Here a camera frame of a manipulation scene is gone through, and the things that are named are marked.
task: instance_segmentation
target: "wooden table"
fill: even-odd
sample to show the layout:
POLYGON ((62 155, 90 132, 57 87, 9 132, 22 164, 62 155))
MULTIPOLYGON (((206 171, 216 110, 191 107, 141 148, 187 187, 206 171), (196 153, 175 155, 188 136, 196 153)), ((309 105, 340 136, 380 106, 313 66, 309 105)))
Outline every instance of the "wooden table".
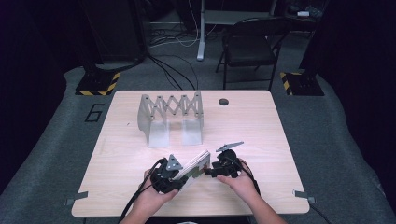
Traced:
MULTIPOLYGON (((108 110, 79 192, 87 198, 76 200, 75 217, 119 217, 143 173, 158 159, 174 154, 187 163, 204 149, 217 161, 216 149, 224 144, 244 141, 233 150, 244 159, 259 183, 262 197, 279 214, 301 214, 309 210, 306 199, 293 190, 304 191, 288 141, 269 91, 201 91, 204 105, 203 144, 181 144, 181 115, 172 118, 170 147, 148 148, 146 137, 137 127, 137 112, 142 94, 155 100, 182 94, 192 99, 195 91, 118 91, 108 110), (229 100, 220 105, 219 99, 229 100)), ((226 185, 202 175, 156 217, 251 215, 250 209, 226 185)))

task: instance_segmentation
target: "black cable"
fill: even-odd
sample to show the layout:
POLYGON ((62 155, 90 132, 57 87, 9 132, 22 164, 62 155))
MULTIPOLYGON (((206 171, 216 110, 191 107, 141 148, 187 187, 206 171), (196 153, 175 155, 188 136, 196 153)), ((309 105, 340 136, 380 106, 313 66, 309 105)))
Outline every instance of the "black cable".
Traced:
POLYGON ((165 62, 163 62, 163 61, 161 61, 161 60, 159 60, 159 59, 155 59, 155 60, 158 61, 158 62, 160 62, 160 63, 162 63, 162 64, 165 64, 167 67, 169 67, 170 69, 174 70, 174 71, 177 72, 179 75, 181 75, 182 77, 184 77, 184 78, 191 84, 192 89, 195 90, 195 87, 194 87, 194 85, 192 84, 192 82, 191 82, 186 76, 184 76, 184 75, 181 74, 179 71, 177 71, 176 68, 172 67, 171 65, 169 65, 169 64, 167 64, 167 63, 165 63, 165 62))
POLYGON ((165 43, 165 41, 168 40, 168 39, 177 39, 177 40, 179 40, 179 39, 187 37, 187 36, 189 36, 189 35, 186 34, 186 32, 184 32, 184 31, 183 32, 179 32, 178 34, 174 34, 174 35, 166 35, 166 34, 158 35, 158 36, 155 36, 155 37, 151 38, 151 40, 149 41, 149 45, 151 47, 153 47, 153 46, 165 43))
POLYGON ((145 186, 147 180, 151 177, 151 174, 154 172, 155 167, 156 167, 159 163, 162 163, 163 160, 164 160, 164 159, 160 159, 160 160, 158 160, 157 162, 155 162, 155 164, 154 164, 154 165, 151 167, 151 169, 148 171, 148 174, 145 176, 143 182, 140 184, 139 188, 138 188, 137 191, 134 193, 134 196, 132 196, 131 200, 126 204, 124 210, 122 211, 122 214, 121 214, 120 219, 119 219, 119 223, 121 223, 122 220, 125 218, 126 213, 128 212, 128 210, 129 210, 129 208, 131 207, 131 205, 134 203, 134 201, 136 201, 137 197, 139 197, 139 195, 140 195, 143 191, 145 191, 146 189, 148 189, 149 187, 151 187, 151 185, 150 185, 150 186, 148 186, 148 187, 142 189, 142 188, 145 186))
POLYGON ((197 74, 195 73, 195 70, 194 70, 194 68, 192 67, 192 65, 191 65, 191 63, 190 63, 189 61, 187 61, 187 60, 185 60, 185 59, 183 59, 182 57, 179 57, 179 56, 177 56, 177 55, 173 55, 173 54, 161 54, 161 55, 157 55, 157 57, 161 57, 161 56, 176 57, 176 58, 179 58, 180 60, 184 61, 185 63, 187 63, 187 64, 190 66, 192 73, 194 74, 195 81, 196 81, 196 90, 199 90, 199 87, 198 87, 198 86, 199 86, 199 83, 198 83, 198 76, 197 76, 197 74))
POLYGON ((184 77, 184 78, 191 84, 192 88, 193 88, 194 90, 196 90, 195 87, 194 87, 194 85, 192 84, 192 82, 191 82, 186 76, 184 76, 184 75, 181 74, 179 71, 177 71, 176 68, 172 67, 172 66, 169 65, 168 63, 165 63, 165 62, 163 62, 163 61, 161 61, 161 60, 159 60, 159 59, 153 57, 152 55, 148 55, 148 57, 149 57, 153 62, 155 62, 158 66, 160 66, 161 69, 165 72, 165 75, 166 75, 166 76, 169 76, 170 78, 172 78, 172 80, 177 84, 177 86, 178 86, 181 90, 183 90, 183 89, 180 87, 180 85, 178 85, 177 81, 170 75, 170 73, 163 67, 164 65, 167 66, 168 68, 174 70, 175 72, 177 72, 177 73, 178 73, 179 75, 181 75, 182 77, 184 77))
POLYGON ((324 220, 326 220, 327 223, 332 224, 329 219, 326 218, 326 216, 323 215, 312 203, 309 204, 309 206, 314 209, 321 217, 323 217, 324 220))
POLYGON ((180 90, 183 90, 180 85, 178 85, 178 83, 175 81, 175 79, 172 77, 172 75, 163 67, 163 65, 159 62, 157 62, 157 59, 152 57, 152 56, 148 56, 154 63, 156 63, 159 67, 161 67, 161 69, 163 70, 163 72, 165 73, 165 77, 166 79, 168 79, 169 83, 177 90, 177 87, 169 80, 169 77, 172 78, 172 80, 177 84, 177 86, 179 87, 180 90))
POLYGON ((259 184, 257 183, 257 181, 254 179, 254 176, 253 176, 253 173, 251 172, 251 170, 250 170, 250 168, 248 168, 248 165, 244 162, 244 161, 241 161, 241 160, 239 160, 239 161, 241 161, 242 163, 244 163, 245 165, 246 165, 246 167, 249 169, 249 171, 247 170, 247 169, 245 169, 243 166, 241 166, 238 162, 236 162, 236 161, 234 161, 233 159, 230 159, 230 158, 228 158, 228 157, 224 157, 227 161, 231 161, 231 162, 233 162, 235 165, 237 165, 239 168, 241 168, 241 170, 243 170, 245 173, 247 173, 247 176, 251 179, 251 181, 253 182, 253 186, 254 186, 254 188, 256 189, 256 191, 257 191, 257 193, 259 194, 259 195, 262 195, 261 193, 260 193, 260 188, 259 188, 259 184))
POLYGON ((158 44, 158 42, 163 42, 163 40, 166 40, 168 38, 176 38, 179 36, 186 35, 186 31, 182 29, 180 26, 180 30, 176 30, 176 28, 179 26, 179 24, 176 24, 173 28, 171 29, 154 29, 151 31, 151 35, 154 36, 151 38, 149 41, 149 45, 152 46, 154 44, 158 44), (173 34, 173 35, 167 35, 166 32, 178 32, 178 34, 173 34))

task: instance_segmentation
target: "wire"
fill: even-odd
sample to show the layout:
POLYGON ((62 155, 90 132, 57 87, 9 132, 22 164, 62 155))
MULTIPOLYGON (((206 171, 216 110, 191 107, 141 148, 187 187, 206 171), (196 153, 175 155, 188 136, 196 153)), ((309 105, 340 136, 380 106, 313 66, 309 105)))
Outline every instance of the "wire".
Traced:
POLYGON ((163 67, 162 64, 160 64, 159 62, 157 62, 157 59, 152 57, 151 55, 148 56, 155 64, 157 64, 159 67, 161 67, 161 69, 163 70, 163 72, 165 73, 165 77, 166 79, 168 79, 169 83, 177 90, 177 87, 173 84, 173 82, 171 82, 171 80, 169 80, 169 77, 172 78, 172 80, 177 84, 177 86, 179 87, 180 90, 182 90, 182 88, 180 87, 180 85, 178 85, 178 83, 175 81, 175 79, 172 77, 172 75, 163 67))
POLYGON ((185 59, 183 59, 182 57, 179 57, 179 56, 177 56, 177 55, 173 55, 173 54, 161 54, 161 55, 157 55, 157 57, 162 57, 162 56, 166 56, 166 57, 176 57, 176 58, 179 58, 180 60, 182 60, 182 61, 184 61, 185 63, 187 63, 189 66, 190 66, 190 68, 191 68, 191 71, 192 71, 192 73, 194 74, 194 77, 195 77, 195 81, 196 81, 196 90, 199 90, 199 83, 198 83, 198 76, 197 76, 197 74, 195 73, 195 70, 194 70, 194 68, 192 67, 192 65, 191 65, 191 63, 189 62, 189 61, 187 61, 187 60, 185 60, 185 59))
POLYGON ((170 43, 170 42, 164 42, 165 40, 168 39, 179 39, 179 38, 184 38, 189 36, 186 31, 176 31, 174 30, 176 26, 172 29, 156 29, 151 32, 151 35, 154 37, 149 41, 149 45, 153 48, 156 46, 160 46, 161 44, 164 43, 170 43), (171 34, 167 35, 166 32, 177 32, 177 34, 171 34))
MULTIPOLYGON (((224 7, 224 0, 221 1, 221 8, 220 8, 220 11, 223 10, 223 7, 224 7)), ((215 25, 213 26, 213 28, 205 35, 205 37, 207 37, 208 35, 210 35, 210 33, 212 33, 212 31, 216 28, 216 26, 217 26, 217 24, 215 24, 215 25)))
POLYGON ((309 206, 310 206, 312 209, 314 209, 321 217, 323 217, 323 219, 324 219, 327 223, 332 224, 332 223, 330 222, 330 220, 327 219, 326 216, 324 216, 323 213, 321 213, 312 203, 310 203, 309 206))
POLYGON ((159 47, 159 46, 165 45, 165 44, 180 44, 181 46, 188 48, 188 47, 191 47, 193 44, 195 44, 200 39, 199 38, 199 33, 198 33, 198 24, 197 24, 197 21, 196 21, 196 19, 194 17, 193 11, 192 11, 191 0, 189 0, 189 8, 190 8, 192 19, 193 19, 194 25, 195 25, 195 31, 196 31, 195 39, 193 39, 193 40, 181 40, 178 36, 169 36, 169 37, 167 37, 165 39, 174 38, 177 41, 163 42, 163 43, 160 43, 160 44, 157 44, 157 45, 154 45, 154 46, 150 46, 150 48, 159 47))
POLYGON ((150 186, 148 186, 148 187, 142 189, 142 188, 145 186, 147 180, 151 177, 152 173, 154 172, 155 167, 156 167, 159 163, 162 163, 163 160, 164 160, 164 159, 160 159, 160 160, 158 160, 157 162, 155 162, 154 165, 151 167, 151 169, 148 171, 148 174, 145 176, 143 182, 139 185, 139 188, 137 189, 136 193, 134 194, 134 196, 132 196, 131 200, 126 204, 124 210, 122 211, 122 214, 121 214, 120 219, 119 219, 119 223, 121 223, 122 220, 125 218, 126 213, 128 212, 128 210, 129 210, 129 208, 131 207, 131 205, 134 203, 134 201, 137 199, 137 197, 139 197, 139 195, 140 195, 143 191, 145 191, 146 189, 148 189, 149 187, 151 187, 151 185, 150 185, 150 186))
POLYGON ((239 161, 241 161, 242 163, 244 163, 246 165, 246 167, 249 169, 249 171, 247 169, 245 169, 243 166, 241 166, 238 162, 234 161, 233 159, 230 159, 228 157, 224 157, 227 161, 231 161, 233 162, 235 165, 237 165, 239 168, 241 168, 241 170, 243 170, 245 173, 247 173, 247 176, 251 179, 251 181, 253 182, 253 186, 256 189, 257 193, 259 195, 261 195, 260 193, 260 188, 259 188, 259 184, 257 183, 257 181, 254 179, 253 173, 251 172, 250 168, 248 167, 248 165, 240 160, 239 158, 237 158, 239 161))
POLYGON ((195 87, 194 87, 194 85, 192 84, 192 82, 191 82, 186 76, 184 76, 184 75, 181 74, 179 71, 177 71, 176 68, 172 67, 172 66, 169 65, 168 63, 165 63, 165 62, 163 62, 163 61, 161 61, 161 60, 159 60, 159 59, 153 57, 152 55, 148 55, 148 57, 149 57, 154 63, 156 63, 159 67, 161 67, 161 69, 165 72, 165 76, 166 76, 166 78, 168 78, 169 83, 171 83, 171 85, 172 85, 176 90, 177 90, 177 87, 176 87, 175 85, 173 85, 173 83, 169 80, 169 77, 176 83, 176 85, 179 87, 180 90, 183 90, 183 89, 182 89, 181 86, 177 83, 177 81, 174 79, 174 77, 166 70, 166 68, 164 67, 164 65, 167 66, 168 68, 174 70, 175 72, 177 72, 177 73, 178 73, 179 75, 181 75, 182 77, 184 77, 184 79, 186 79, 186 80, 191 84, 192 89, 193 89, 193 90, 196 90, 195 87))

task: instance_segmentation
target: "silver metal piece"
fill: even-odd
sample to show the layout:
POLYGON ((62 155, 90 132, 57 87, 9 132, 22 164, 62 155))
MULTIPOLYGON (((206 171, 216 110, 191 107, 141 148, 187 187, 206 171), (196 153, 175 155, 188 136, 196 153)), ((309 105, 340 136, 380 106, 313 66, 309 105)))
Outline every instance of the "silver metal piece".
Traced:
POLYGON ((175 171, 175 170, 181 170, 183 169, 183 166, 180 165, 180 162, 175 158, 173 154, 169 156, 168 164, 166 164, 166 170, 167 171, 175 171))
POLYGON ((187 95, 182 95, 178 101, 174 95, 171 95, 165 102, 162 96, 157 96, 155 103, 148 95, 143 94, 137 113, 137 123, 139 130, 146 135, 148 147, 169 146, 169 123, 166 112, 176 115, 179 110, 183 116, 183 145, 202 144, 204 110, 199 91, 194 94, 192 100, 187 95))
POLYGON ((237 143, 224 144, 224 146, 222 146, 221 148, 217 149, 216 151, 217 151, 217 152, 225 151, 225 150, 227 150, 227 149, 240 146, 240 145, 242 145, 242 144, 244 144, 244 142, 242 142, 242 141, 241 141, 241 142, 237 142, 237 143))

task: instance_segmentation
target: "black backdrop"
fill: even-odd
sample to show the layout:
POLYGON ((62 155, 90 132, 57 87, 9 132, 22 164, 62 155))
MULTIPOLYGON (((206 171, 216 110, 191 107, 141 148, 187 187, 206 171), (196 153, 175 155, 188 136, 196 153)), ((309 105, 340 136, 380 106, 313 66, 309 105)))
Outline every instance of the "black backdrop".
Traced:
POLYGON ((141 8, 135 0, 120 2, 0 1, 0 192, 34 148, 62 101, 65 72, 87 62, 103 63, 108 53, 118 62, 143 61, 146 48, 141 8), (103 11, 106 7, 111 8, 108 13, 103 11), (101 23, 100 13, 106 14, 104 21, 110 24, 101 23), (98 33, 111 34, 102 35, 106 51, 95 41, 98 33), (114 45, 118 42, 124 48, 114 45))
POLYGON ((396 211, 396 5, 331 0, 302 67, 334 88, 350 133, 396 211))

